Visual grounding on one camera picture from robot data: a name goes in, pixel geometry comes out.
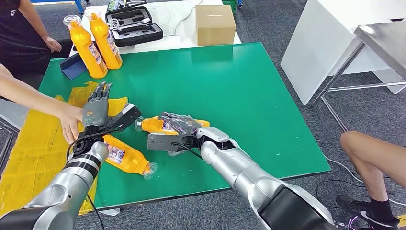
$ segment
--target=floor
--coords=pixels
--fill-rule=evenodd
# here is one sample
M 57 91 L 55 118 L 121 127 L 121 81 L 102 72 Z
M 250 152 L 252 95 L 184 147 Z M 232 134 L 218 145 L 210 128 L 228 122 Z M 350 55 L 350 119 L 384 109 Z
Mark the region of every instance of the floor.
M 107 2 L 107 0 L 90 1 L 91 5 Z M 237 9 L 235 15 L 237 32 L 244 43 L 262 42 L 264 44 L 323 153 L 354 171 L 339 145 L 341 130 L 333 117 L 322 103 L 314 108 L 303 106 L 280 66 L 305 3 L 306 0 L 245 0 L 244 7 Z M 68 39 L 68 30 L 62 24 L 62 19 L 68 14 L 78 13 L 75 5 L 41 5 L 36 8 L 53 38 Z M 377 81 L 372 73 L 351 74 L 344 76 L 336 85 L 376 83 Z M 327 95 L 327 98 L 350 130 L 358 130 L 392 143 L 406 145 L 405 91 L 398 95 L 391 94 L 386 88 L 332 92 Z M 0 130 L 0 147 L 3 144 L 3 135 Z M 350 216 L 335 207 L 335 197 L 339 194 L 348 194 L 357 199 L 368 200 L 368 195 L 364 188 L 355 187 L 346 182 L 329 181 L 343 180 L 360 185 L 341 166 L 334 163 L 330 165 L 332 168 L 330 173 L 289 182 L 302 186 L 317 196 L 328 207 L 334 220 L 346 222 Z M 389 196 L 393 200 L 406 203 L 406 192 L 402 187 L 390 179 L 386 180 L 386 184 Z M 393 203 L 391 205 L 396 215 L 406 213 L 405 207 Z M 107 230 L 258 229 L 249 206 L 235 191 L 125 207 L 116 217 L 102 215 L 102 219 Z M 95 214 L 90 213 L 78 218 L 75 229 L 95 230 L 100 229 L 100 226 Z

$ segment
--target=human hand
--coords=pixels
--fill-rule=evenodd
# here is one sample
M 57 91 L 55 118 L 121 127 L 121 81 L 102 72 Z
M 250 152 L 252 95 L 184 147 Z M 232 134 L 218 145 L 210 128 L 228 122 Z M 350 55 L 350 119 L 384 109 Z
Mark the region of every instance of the human hand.
M 71 144 L 78 138 L 78 121 L 82 121 L 83 109 L 66 104 L 61 111 L 61 120 L 63 135 L 66 141 Z
M 59 42 L 55 41 L 53 38 L 45 36 L 42 38 L 48 48 L 51 50 L 51 53 L 60 52 L 62 50 L 62 46 Z

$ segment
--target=sneaker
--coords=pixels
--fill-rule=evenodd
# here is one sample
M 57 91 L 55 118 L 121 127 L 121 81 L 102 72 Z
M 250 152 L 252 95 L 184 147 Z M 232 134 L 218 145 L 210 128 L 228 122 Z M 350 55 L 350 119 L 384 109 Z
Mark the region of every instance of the sneaker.
M 354 200 L 346 195 L 337 196 L 336 202 L 343 210 L 367 221 L 374 229 L 396 230 L 399 225 L 399 219 L 397 218 L 394 218 L 392 222 L 388 223 L 375 218 L 372 214 L 369 202 Z

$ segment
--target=person's leg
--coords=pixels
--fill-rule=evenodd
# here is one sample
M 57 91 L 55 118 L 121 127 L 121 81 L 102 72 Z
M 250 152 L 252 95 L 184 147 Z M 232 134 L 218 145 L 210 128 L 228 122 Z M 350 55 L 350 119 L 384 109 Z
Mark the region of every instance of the person's leg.
M 388 199 L 383 173 L 406 187 L 405 147 L 357 131 L 343 133 L 340 142 L 360 173 L 371 198 L 378 201 Z
M 360 132 L 351 131 L 341 135 L 341 145 L 360 173 L 371 202 L 353 200 L 344 195 L 337 197 L 337 203 L 352 214 L 361 215 L 370 223 L 395 226 L 399 221 L 392 215 L 383 172 L 406 187 L 406 148 L 391 144 Z

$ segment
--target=silver robotic arm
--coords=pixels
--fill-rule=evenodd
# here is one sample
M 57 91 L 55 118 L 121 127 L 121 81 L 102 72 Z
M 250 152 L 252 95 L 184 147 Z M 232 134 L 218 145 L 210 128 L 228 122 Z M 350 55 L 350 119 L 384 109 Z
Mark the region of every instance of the silver robotic arm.
M 226 133 L 203 127 L 196 136 L 202 159 L 245 198 L 262 230 L 336 229 L 331 214 L 317 199 L 271 176 Z
M 108 117 L 111 85 L 102 82 L 83 108 L 85 131 L 79 134 L 69 161 L 51 183 L 23 208 L 0 217 L 1 230 L 72 230 L 88 191 L 109 151 L 103 136 L 126 129 L 141 113 L 127 104 Z
M 22 209 L 0 218 L 0 229 L 71 230 L 100 166 L 109 156 L 103 142 L 76 156 Z

